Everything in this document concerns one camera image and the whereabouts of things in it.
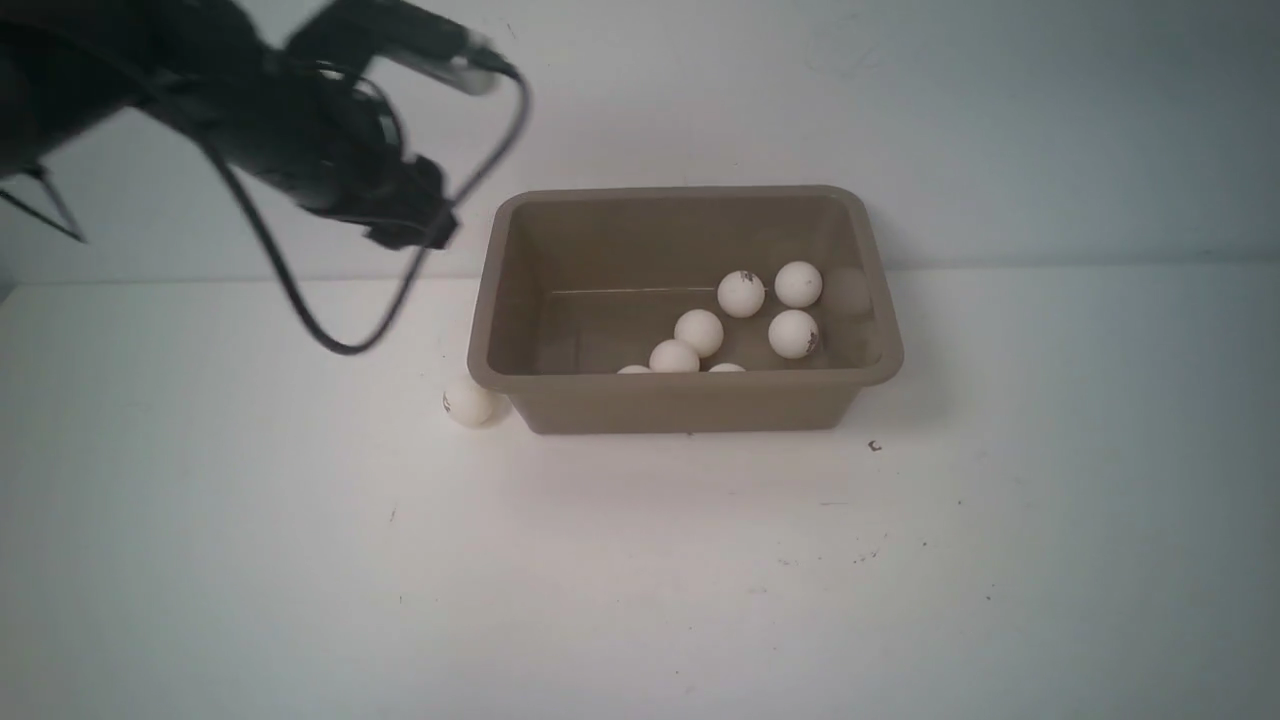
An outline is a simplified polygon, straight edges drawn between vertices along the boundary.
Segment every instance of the robotic arm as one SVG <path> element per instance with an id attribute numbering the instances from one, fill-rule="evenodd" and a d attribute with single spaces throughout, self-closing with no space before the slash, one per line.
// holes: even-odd
<path id="1" fill-rule="evenodd" d="M 435 163 L 406 158 L 394 110 L 361 77 L 375 56 L 471 95 L 499 74 L 521 87 L 507 138 L 452 200 Z M 246 205 L 303 323 L 353 355 L 385 332 L 422 254 L 448 245 L 453 206 L 521 131 L 527 87 L 484 37 L 406 0 L 333 0 L 283 50 L 232 0 L 0 0 L 0 178 L 41 177 L 45 154 L 131 105 L 200 145 Z M 319 328 L 228 163 L 384 247 L 420 249 L 369 341 L 344 346 Z"/>

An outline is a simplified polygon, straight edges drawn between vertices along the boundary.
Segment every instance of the tan plastic container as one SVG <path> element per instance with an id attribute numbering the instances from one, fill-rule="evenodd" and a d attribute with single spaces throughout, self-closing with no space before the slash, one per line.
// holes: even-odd
<path id="1" fill-rule="evenodd" d="M 822 270 L 808 309 L 818 350 L 783 360 L 769 322 L 719 309 L 733 270 L 767 287 L 782 265 Z M 724 345 L 703 368 L 746 373 L 636 374 L 694 307 L 714 311 Z M 684 433 L 832 428 L 864 387 L 902 366 L 902 338 L 867 209 L 836 187 L 698 187 L 527 192 L 493 224 L 467 357 L 535 433 Z"/>

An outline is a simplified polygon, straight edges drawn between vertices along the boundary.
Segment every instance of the black cable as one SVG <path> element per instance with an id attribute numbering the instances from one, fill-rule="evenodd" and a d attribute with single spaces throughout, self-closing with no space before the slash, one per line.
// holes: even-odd
<path id="1" fill-rule="evenodd" d="M 24 170 L 24 174 L 33 178 L 41 187 L 45 188 L 45 196 L 54 204 L 54 208 L 58 208 L 58 213 L 63 217 L 63 222 L 67 224 L 63 225 L 49 215 L 36 210 L 31 205 L 27 205 L 20 197 L 13 195 L 8 190 L 0 190 L 0 200 L 4 200 L 18 210 L 22 210 L 27 215 L 45 223 L 76 242 L 88 245 L 88 241 L 84 240 L 84 231 L 82 231 L 79 223 L 76 222 L 76 215 L 72 214 L 70 208 L 68 208 L 67 202 L 63 201 L 63 195 L 58 192 L 58 186 L 54 184 L 54 181 L 49 179 L 49 172 L 44 167 L 37 165 Z"/>
<path id="2" fill-rule="evenodd" d="M 271 263 L 271 269 L 275 272 L 275 277 L 279 279 L 280 286 L 284 288 L 284 293 L 288 296 L 289 304 L 293 306 L 293 311 L 298 315 L 298 319 L 302 322 L 307 332 L 311 333 L 311 337 L 314 337 L 316 342 L 323 345 L 330 352 L 351 356 L 369 351 L 375 345 L 378 345 L 379 341 L 383 340 L 383 337 L 387 334 L 387 331 L 390 329 L 392 324 L 396 322 L 396 318 L 399 315 L 399 311 L 403 307 L 404 301 L 408 299 L 410 290 L 412 290 L 413 286 L 413 278 L 417 275 L 419 269 L 421 269 L 422 266 L 422 261 L 426 259 L 426 250 L 428 250 L 426 247 L 419 247 L 417 251 L 415 251 L 413 258 L 412 260 L 410 260 L 408 268 L 404 272 L 404 277 L 401 281 L 401 286 L 396 293 L 396 297 L 387 307 L 387 311 L 383 315 L 381 322 L 374 329 L 374 332 L 362 342 L 356 345 L 347 345 L 339 342 L 333 336 L 326 333 L 324 328 L 320 327 L 320 323 L 316 320 L 315 315 L 311 314 L 311 310 L 310 307 L 307 307 L 306 300 L 302 297 L 302 292 L 298 290 L 298 284 L 293 278 L 293 273 L 289 270 L 289 266 L 284 260 L 284 255 L 280 252 L 280 249 L 275 243 L 275 237 L 271 236 L 271 231 L 266 227 L 266 222 L 262 220 L 262 215 L 259 213 L 257 206 L 253 204 L 253 200 L 248 196 L 248 192 L 244 191 L 244 186 L 241 184 L 239 178 L 236 177 L 236 173 L 227 163 L 227 159 L 223 156 L 221 151 L 214 147 L 214 145 L 205 136 L 204 131 L 200 128 L 198 123 L 196 123 L 191 118 L 191 115 L 188 115 L 187 111 L 168 92 L 165 92 L 154 82 L 151 82 L 151 79 L 148 79 L 146 74 L 142 73 L 142 70 L 133 67 L 132 63 L 123 60 L 111 53 L 95 47 L 93 45 L 84 42 L 72 35 L 68 35 L 58 28 L 51 28 L 42 26 L 40 23 L 32 23 L 27 20 L 10 20 L 3 18 L 0 18 L 0 26 L 10 26 L 22 29 L 41 32 L 59 42 L 63 42 L 76 50 L 79 50 L 81 53 L 84 53 L 86 55 L 102 63 L 104 65 L 108 65 L 109 68 L 119 73 L 122 77 L 128 79 L 131 83 L 137 86 L 140 90 L 142 90 L 146 95 L 151 96 L 151 99 L 154 99 L 156 102 L 163 105 L 165 111 L 173 119 L 173 122 L 182 128 L 183 135 L 188 136 L 200 147 L 200 151 L 204 152 L 205 158 L 210 161 L 210 164 L 214 165 L 214 169 L 218 172 L 219 177 L 221 177 L 223 182 L 227 184 L 227 188 L 230 191 L 232 196 L 236 199 L 236 202 L 239 205 L 241 211 L 244 214 L 244 219 L 248 220 L 250 227 L 253 228 L 253 233 L 257 236 L 257 241 L 262 246 L 262 251 L 266 252 L 268 260 Z M 518 108 L 516 110 L 516 115 L 512 119 L 511 126 L 507 129 L 506 136 L 503 136 L 502 141 L 498 143 L 494 151 L 490 152 L 489 156 L 480 163 L 475 173 L 472 173 L 472 176 L 458 187 L 458 192 L 453 196 L 452 200 L 449 200 L 440 208 L 440 211 L 436 213 L 435 218 L 433 218 L 431 222 L 428 223 L 425 227 L 417 225 L 415 223 L 404 223 L 407 225 L 415 227 L 419 231 L 421 231 L 425 237 L 435 236 L 436 229 L 449 217 L 452 209 L 461 205 L 467 199 L 467 196 L 471 195 L 471 192 L 476 188 L 476 186 L 480 184 L 480 182 L 484 181 L 484 178 L 490 172 L 493 172 L 493 169 L 498 165 L 498 163 L 502 161 L 502 158 L 511 150 L 512 145 L 516 143 L 516 140 L 520 138 L 520 135 L 525 129 L 525 124 L 527 124 L 529 109 L 531 105 L 531 97 L 530 97 L 531 92 L 529 88 L 529 83 L 525 81 L 524 77 L 521 77 L 520 72 L 512 64 L 507 63 L 497 53 L 490 53 L 484 58 L 484 60 L 486 61 L 488 69 L 503 74 L 511 78 L 511 81 L 516 83 L 516 87 L 520 91 Z"/>

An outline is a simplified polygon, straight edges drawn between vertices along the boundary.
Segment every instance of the white table surface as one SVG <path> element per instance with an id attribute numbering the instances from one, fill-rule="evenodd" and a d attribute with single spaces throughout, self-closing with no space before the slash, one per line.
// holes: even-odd
<path id="1" fill-rule="evenodd" d="M 472 281 L 19 288 L 0 716 L 1280 716 L 1280 266 L 891 283 L 840 429 L 696 437 L 454 427 Z"/>

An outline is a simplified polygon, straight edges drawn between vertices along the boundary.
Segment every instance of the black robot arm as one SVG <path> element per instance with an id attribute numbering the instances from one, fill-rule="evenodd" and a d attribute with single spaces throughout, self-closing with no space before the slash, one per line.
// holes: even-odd
<path id="1" fill-rule="evenodd" d="M 467 28 L 403 0 L 335 0 L 284 50 L 230 0 L 0 0 L 0 174 L 125 105 L 189 135 L 198 123 L 233 165 L 324 218 L 365 225 L 385 247 L 444 247 L 456 229 L 444 177 L 406 155 L 388 100 L 360 77 L 387 56 L 479 94 L 502 59 Z M 17 26 L 33 23 L 129 61 L 175 102 L 155 102 L 93 58 Z M 186 115 L 188 123 L 174 117 Z"/>

